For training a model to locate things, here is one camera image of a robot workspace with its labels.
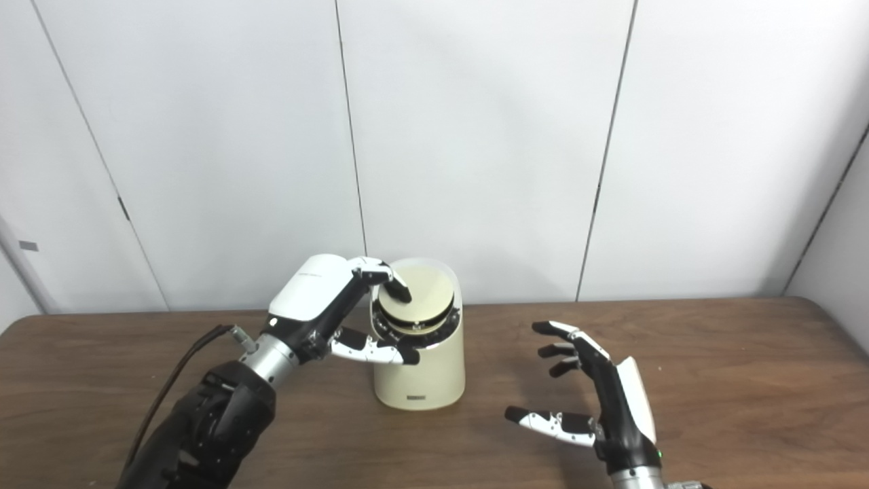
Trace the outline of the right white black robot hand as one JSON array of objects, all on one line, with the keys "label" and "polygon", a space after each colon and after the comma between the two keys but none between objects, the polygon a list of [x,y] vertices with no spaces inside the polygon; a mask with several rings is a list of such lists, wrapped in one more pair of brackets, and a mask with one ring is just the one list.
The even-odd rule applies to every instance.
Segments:
[{"label": "right white black robot hand", "polygon": [[656,446],[654,415],[634,358],[620,363],[587,332],[553,320],[534,322],[533,331],[561,338],[538,350],[540,358],[563,359],[549,370],[552,378],[580,369],[595,385],[600,415],[528,410],[509,406],[504,417],[525,429],[565,443],[593,448],[615,488],[662,488],[661,453]]}]

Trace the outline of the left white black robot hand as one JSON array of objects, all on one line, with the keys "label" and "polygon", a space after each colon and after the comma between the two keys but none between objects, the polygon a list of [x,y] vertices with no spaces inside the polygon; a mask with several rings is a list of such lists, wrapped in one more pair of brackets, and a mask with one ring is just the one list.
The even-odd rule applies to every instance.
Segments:
[{"label": "left white black robot hand", "polygon": [[418,365],[421,355],[412,347],[342,325],[366,294],[379,290],[403,304],[412,300],[409,285],[382,260],[310,257],[271,301],[257,352],[272,348],[295,365],[330,354],[370,364]]}]

